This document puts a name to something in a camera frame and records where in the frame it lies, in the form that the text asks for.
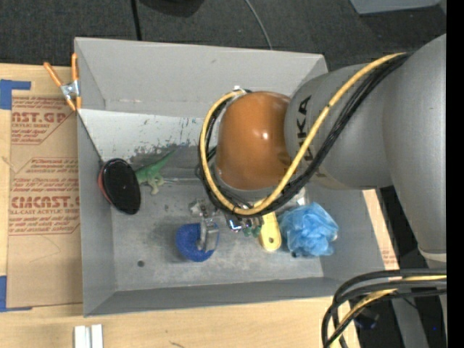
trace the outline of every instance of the black and red object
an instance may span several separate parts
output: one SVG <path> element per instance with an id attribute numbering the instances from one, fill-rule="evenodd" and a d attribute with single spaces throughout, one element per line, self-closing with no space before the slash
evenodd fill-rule
<path id="1" fill-rule="evenodd" d="M 125 160 L 105 162 L 100 169 L 98 184 L 108 202 L 119 211 L 133 215 L 140 209 L 140 186 L 136 173 Z"/>

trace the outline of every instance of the black floor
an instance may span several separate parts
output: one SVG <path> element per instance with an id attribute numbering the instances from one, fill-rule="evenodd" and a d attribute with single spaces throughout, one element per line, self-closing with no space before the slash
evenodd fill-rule
<path id="1" fill-rule="evenodd" d="M 249 1 L 269 42 L 245 0 L 137 0 L 141 35 L 145 41 L 214 46 L 269 49 L 270 44 L 275 50 L 324 54 L 329 70 L 335 70 L 414 51 L 447 31 L 447 16 L 438 5 L 360 16 L 349 0 Z M 0 0 L 0 62 L 69 65 L 76 36 L 136 40 L 130 0 Z M 417 244 L 394 190 L 383 195 L 401 261 Z M 420 255 L 414 262 L 423 265 Z M 391 308 L 379 307 L 379 313 L 378 327 L 361 331 L 364 347 L 402 347 Z"/>

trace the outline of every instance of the black cable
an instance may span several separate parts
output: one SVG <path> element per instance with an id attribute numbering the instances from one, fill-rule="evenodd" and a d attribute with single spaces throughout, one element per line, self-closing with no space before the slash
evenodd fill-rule
<path id="1" fill-rule="evenodd" d="M 319 168 L 323 159 L 328 154 L 330 148 L 334 145 L 335 141 L 339 137 L 340 133 L 343 131 L 344 127 L 350 120 L 351 116 L 355 113 L 356 109 L 361 105 L 361 103 L 367 98 L 368 94 L 390 73 L 395 71 L 399 66 L 401 66 L 404 61 L 409 57 L 409 54 L 400 55 L 391 61 L 388 61 L 381 66 L 374 69 L 366 79 L 355 89 L 353 94 L 350 96 L 348 102 L 344 105 L 343 110 L 341 111 L 339 117 L 334 123 L 331 131 L 329 132 L 326 140 L 319 149 L 318 153 L 315 155 L 314 160 L 307 167 L 307 169 L 301 174 L 298 178 L 294 179 L 292 182 L 288 183 L 283 189 L 281 195 L 266 209 L 258 212 L 253 215 L 241 215 L 243 218 L 255 218 L 261 217 L 263 215 L 275 212 L 282 206 L 284 206 L 295 194 L 297 194 L 311 179 L 316 170 Z M 208 128 L 212 128 L 214 122 L 208 124 Z M 202 179 L 205 189 L 209 192 L 210 196 L 214 196 L 211 192 L 205 179 Z M 214 199 L 214 205 L 219 209 L 235 214 L 233 210 L 228 209 L 224 204 L 219 200 Z"/>
<path id="2" fill-rule="evenodd" d="M 142 41 L 142 32 L 140 29 L 140 19 L 138 18 L 137 2 L 130 0 L 130 7 L 132 9 L 133 24 L 136 26 L 137 40 Z"/>
<path id="3" fill-rule="evenodd" d="M 408 293 L 404 292 L 395 292 L 395 294 L 390 294 L 386 295 L 380 299 L 373 300 L 366 306 L 372 306 L 376 305 L 381 302 L 388 302 L 389 300 L 393 299 L 403 299 L 403 298 L 408 298 L 408 297 L 415 297 L 415 298 L 421 298 L 421 297 L 435 297 L 438 295 L 443 295 L 446 294 L 447 290 L 446 289 L 440 289 L 440 290 L 426 290 L 426 291 L 411 291 Z M 355 314 L 353 314 L 350 318 L 348 318 L 342 325 L 339 326 L 339 333 L 334 334 L 330 339 L 327 337 L 327 328 L 328 328 L 328 321 L 325 322 L 323 320 L 323 328 L 325 330 L 322 330 L 322 335 L 323 335 L 323 346 L 324 348 L 329 348 L 330 345 L 343 333 L 344 329 L 349 325 L 349 323 L 353 320 L 353 318 L 356 318 L 362 311 L 363 309 L 359 310 Z"/>
<path id="4" fill-rule="evenodd" d="M 392 276 L 442 276 L 443 273 L 440 272 L 421 272 L 421 273 L 414 273 L 414 272 L 409 272 L 406 275 L 403 273 L 401 274 L 401 270 L 398 271 L 379 271 L 377 273 L 370 273 L 366 275 L 361 275 L 356 278 L 353 278 L 352 280 L 348 280 L 346 283 L 344 283 L 340 288 L 336 291 L 333 297 L 333 303 L 332 305 L 327 309 L 324 317 L 323 317 L 323 322 L 322 322 L 322 338 L 323 342 L 327 340 L 327 331 L 328 331 L 328 322 L 330 318 L 334 319 L 334 325 L 337 328 L 338 327 L 338 308 L 344 304 L 345 302 L 348 302 L 350 300 L 359 298 L 361 296 L 365 296 L 366 294 L 369 294 L 374 291 L 380 291 L 380 290 L 386 290 L 386 289 L 411 289 L 411 288 L 430 288 L 430 287 L 438 287 L 438 286 L 446 286 L 446 280 L 434 280 L 434 281 L 390 281 L 390 282 L 383 282 L 383 283 L 377 283 L 373 285 L 367 285 L 367 286 L 362 286 L 357 289 L 353 289 L 345 294 L 339 293 L 339 291 L 347 290 L 349 287 L 354 286 L 358 280 L 363 281 L 371 281 L 373 276 L 379 275 L 380 277 L 384 278 L 386 277 L 387 274 L 389 274 L 389 277 Z M 341 338 L 340 343 L 343 347 L 346 346 L 344 343 L 344 340 Z"/>
<path id="5" fill-rule="evenodd" d="M 357 277 L 351 278 L 345 283 L 343 283 L 333 294 L 333 300 L 339 299 L 343 293 L 352 288 L 358 283 L 363 283 L 367 281 L 372 281 L 377 278 L 388 278 L 388 277 L 398 277 L 398 276 L 440 276 L 446 274 L 447 271 L 440 269 L 429 269 L 429 268 L 405 268 L 402 270 L 380 270 L 371 273 L 365 273 Z M 333 315 L 333 324 L 337 326 L 339 324 L 338 313 Z M 344 337 L 342 336 L 339 340 L 342 348 L 348 348 Z"/>
<path id="6" fill-rule="evenodd" d="M 268 43 L 269 50 L 273 50 L 273 45 L 270 43 L 268 32 L 266 31 L 264 25 L 262 24 L 260 16 L 256 13 L 256 10 L 254 10 L 254 7 L 252 6 L 252 3 L 249 0 L 244 0 L 244 1 L 246 5 L 248 5 L 249 9 L 252 11 L 254 18 L 256 18 L 256 21 L 258 22 L 258 25 L 260 25 L 262 34 L 264 35 L 266 39 L 266 43 Z"/>

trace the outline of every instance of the yellow cable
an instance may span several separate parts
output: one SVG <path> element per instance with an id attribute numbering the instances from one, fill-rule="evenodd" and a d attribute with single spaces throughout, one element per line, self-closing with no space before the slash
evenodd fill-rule
<path id="1" fill-rule="evenodd" d="M 443 278 L 446 278 L 446 275 L 417 275 L 417 276 L 410 276 L 410 277 L 405 277 L 402 280 L 403 281 L 433 281 L 433 280 L 442 280 Z M 365 306 L 369 305 L 371 302 L 374 300 L 380 299 L 382 297 L 385 297 L 386 295 L 392 293 L 393 291 L 396 291 L 397 289 L 385 289 L 385 290 L 379 290 L 379 291 L 374 291 L 368 295 L 366 295 L 363 299 L 361 299 L 351 310 L 348 311 L 348 313 L 343 317 L 343 319 L 340 321 L 340 326 L 342 326 L 345 321 L 347 321 L 349 318 L 351 318 L 355 313 L 357 313 L 359 310 L 364 308 Z M 338 329 L 336 329 L 333 333 L 332 336 L 338 333 Z M 340 339 L 342 334 L 340 334 L 332 343 L 331 347 Z"/>
<path id="2" fill-rule="evenodd" d="M 207 132 L 207 126 L 208 122 L 211 118 L 212 113 L 221 105 L 225 100 L 231 97 L 231 94 L 234 92 L 231 92 L 229 94 L 226 94 L 223 96 L 221 99 L 216 101 L 209 112 L 207 113 L 206 118 L 204 119 L 203 122 L 203 128 L 202 132 L 200 133 L 200 141 L 199 141 L 199 148 L 200 148 L 200 160 L 201 164 L 203 167 L 204 171 L 204 176 L 207 180 L 208 185 L 210 186 L 213 194 L 217 197 L 217 199 L 223 204 L 225 207 L 227 207 L 229 210 L 234 211 L 238 215 L 253 215 L 261 212 L 265 208 L 267 208 L 270 204 L 272 204 L 278 195 L 282 192 L 283 188 L 285 185 L 290 181 L 290 178 L 293 176 L 295 173 L 295 170 L 298 167 L 298 164 L 301 162 L 303 156 L 307 152 L 307 149 L 309 148 L 312 140 L 314 139 L 316 133 L 318 132 L 320 126 L 324 122 L 324 120 L 327 117 L 327 114 L 330 112 L 331 108 L 340 100 L 341 97 L 354 85 L 356 82 L 361 79 L 362 76 L 365 74 L 369 73 L 371 70 L 374 68 L 382 65 L 383 63 L 389 61 L 390 59 L 393 59 L 403 53 L 396 53 L 396 54 L 390 54 L 385 57 L 382 57 L 380 59 L 377 59 L 374 62 L 371 62 L 369 65 L 364 66 L 361 70 L 356 72 L 336 93 L 335 95 L 331 98 L 329 103 L 324 107 L 322 112 L 319 114 L 317 120 L 314 122 L 312 125 L 310 132 L 307 134 L 306 139 L 304 140 L 303 144 L 301 145 L 297 155 L 295 156 L 294 160 L 289 166 L 289 169 L 286 171 L 285 175 L 281 179 L 280 183 L 277 185 L 277 187 L 274 189 L 274 191 L 264 199 L 259 205 L 256 207 L 253 207 L 251 209 L 242 209 L 240 207 L 236 207 L 232 202 L 228 201 L 224 195 L 220 192 L 219 188 L 216 186 L 214 180 L 212 179 L 211 172 L 210 172 L 210 167 L 208 166 L 207 163 L 207 156 L 206 156 L 206 150 L 205 150 L 205 136 Z M 236 92 L 237 96 L 241 95 L 240 91 Z"/>

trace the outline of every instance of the green toy dinosaur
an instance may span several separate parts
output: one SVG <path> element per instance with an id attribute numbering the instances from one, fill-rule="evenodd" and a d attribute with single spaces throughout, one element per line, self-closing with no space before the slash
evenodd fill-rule
<path id="1" fill-rule="evenodd" d="M 175 151 L 168 152 L 164 157 L 154 162 L 153 164 L 141 167 L 136 171 L 136 177 L 139 185 L 147 183 L 152 188 L 152 195 L 158 193 L 159 188 L 164 184 L 164 180 L 160 174 L 160 170 L 166 165 L 171 155 Z"/>

